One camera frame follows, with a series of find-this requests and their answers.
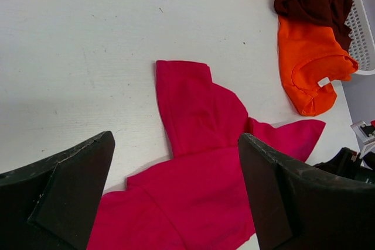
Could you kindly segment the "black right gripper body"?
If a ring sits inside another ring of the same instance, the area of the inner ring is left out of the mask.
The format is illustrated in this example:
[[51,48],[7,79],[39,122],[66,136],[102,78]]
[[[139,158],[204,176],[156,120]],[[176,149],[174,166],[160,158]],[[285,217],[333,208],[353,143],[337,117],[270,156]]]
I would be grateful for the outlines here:
[[330,161],[314,167],[347,179],[374,184],[374,152],[361,158],[359,153],[341,148]]

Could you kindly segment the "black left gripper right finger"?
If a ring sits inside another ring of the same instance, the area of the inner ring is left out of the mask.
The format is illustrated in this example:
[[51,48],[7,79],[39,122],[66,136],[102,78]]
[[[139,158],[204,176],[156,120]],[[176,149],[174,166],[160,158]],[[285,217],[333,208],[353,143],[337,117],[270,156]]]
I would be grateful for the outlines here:
[[261,249],[374,248],[374,171],[331,174],[249,133],[238,148]]

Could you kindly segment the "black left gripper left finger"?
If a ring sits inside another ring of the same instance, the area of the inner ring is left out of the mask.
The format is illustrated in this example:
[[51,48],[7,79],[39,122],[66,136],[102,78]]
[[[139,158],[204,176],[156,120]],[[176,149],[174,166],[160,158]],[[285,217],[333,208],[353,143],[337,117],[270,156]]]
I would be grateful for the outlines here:
[[114,148],[104,131],[1,173],[1,249],[86,249]]

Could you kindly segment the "magenta t shirt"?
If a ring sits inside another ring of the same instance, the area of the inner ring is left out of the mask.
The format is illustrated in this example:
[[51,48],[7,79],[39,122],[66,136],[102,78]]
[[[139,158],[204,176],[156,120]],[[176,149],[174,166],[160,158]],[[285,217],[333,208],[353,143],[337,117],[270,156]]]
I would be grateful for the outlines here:
[[305,162],[325,123],[258,122],[235,93],[212,81],[208,65],[191,61],[157,61],[156,96],[172,159],[102,197],[88,249],[237,249],[255,233],[240,135]]

